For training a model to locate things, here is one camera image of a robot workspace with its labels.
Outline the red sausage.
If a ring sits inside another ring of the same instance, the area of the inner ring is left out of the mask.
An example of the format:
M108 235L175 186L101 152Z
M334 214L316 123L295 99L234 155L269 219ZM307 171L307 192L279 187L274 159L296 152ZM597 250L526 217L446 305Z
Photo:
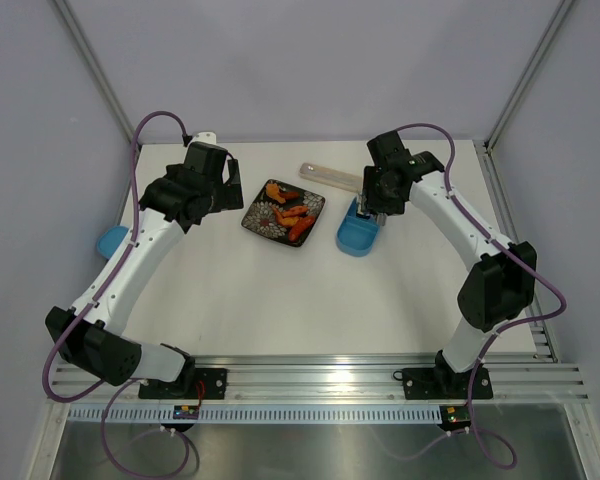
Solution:
M315 223L315 216L301 217L298 222L289 231L288 239L290 242L296 242L299 237Z

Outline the blue lunch box lid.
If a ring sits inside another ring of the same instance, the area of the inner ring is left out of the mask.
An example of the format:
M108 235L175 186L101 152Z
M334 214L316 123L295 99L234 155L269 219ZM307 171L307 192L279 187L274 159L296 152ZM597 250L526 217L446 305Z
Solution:
M117 225L108 229L96 242L96 251L106 260L109 260L120 246L129 229Z

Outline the metal tongs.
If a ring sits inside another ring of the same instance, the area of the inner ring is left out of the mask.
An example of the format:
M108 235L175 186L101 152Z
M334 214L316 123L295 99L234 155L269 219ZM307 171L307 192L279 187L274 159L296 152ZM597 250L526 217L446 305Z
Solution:
M383 227L387 219L386 214L373 212L367 207L364 193L358 193L356 196L356 216L367 221L373 221L378 227Z

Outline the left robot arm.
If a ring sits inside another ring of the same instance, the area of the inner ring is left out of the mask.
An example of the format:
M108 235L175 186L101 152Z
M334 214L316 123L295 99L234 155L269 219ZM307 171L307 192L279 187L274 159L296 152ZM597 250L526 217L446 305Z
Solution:
M208 214L243 207L238 161L220 146L192 141L183 162L167 166L133 200L132 227L101 273L70 308L47 314L51 355L100 384L141 379L162 397L183 398L196 389L194 358L123 332L156 269L191 227Z

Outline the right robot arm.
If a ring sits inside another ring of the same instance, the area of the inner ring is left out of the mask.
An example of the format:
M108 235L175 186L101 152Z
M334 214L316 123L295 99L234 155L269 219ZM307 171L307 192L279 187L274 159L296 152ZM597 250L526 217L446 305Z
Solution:
M477 381L478 398L490 399L490 380L481 365L487 342L532 303L537 253L527 242L514 243L463 205L449 165L430 152L411 153L398 131L376 136L367 148L373 163L364 169L360 213L396 216L414 206L445 236L467 270L457 295L461 320L433 366L402 370L405 396L459 400Z

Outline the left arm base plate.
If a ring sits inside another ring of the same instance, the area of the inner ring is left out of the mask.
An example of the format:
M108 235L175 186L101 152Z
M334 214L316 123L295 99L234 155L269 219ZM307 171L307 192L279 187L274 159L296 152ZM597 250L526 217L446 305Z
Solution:
M149 380L139 387L138 397L143 400L223 400L227 387L228 370L225 368L194 367L182 373L174 382Z

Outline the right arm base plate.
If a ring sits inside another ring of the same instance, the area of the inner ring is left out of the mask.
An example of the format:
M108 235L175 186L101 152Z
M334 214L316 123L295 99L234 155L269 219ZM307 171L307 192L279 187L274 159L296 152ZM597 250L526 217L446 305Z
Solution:
M403 368L394 372L406 400L490 400L494 398L489 371L480 367L469 394L471 372L440 373L436 368Z

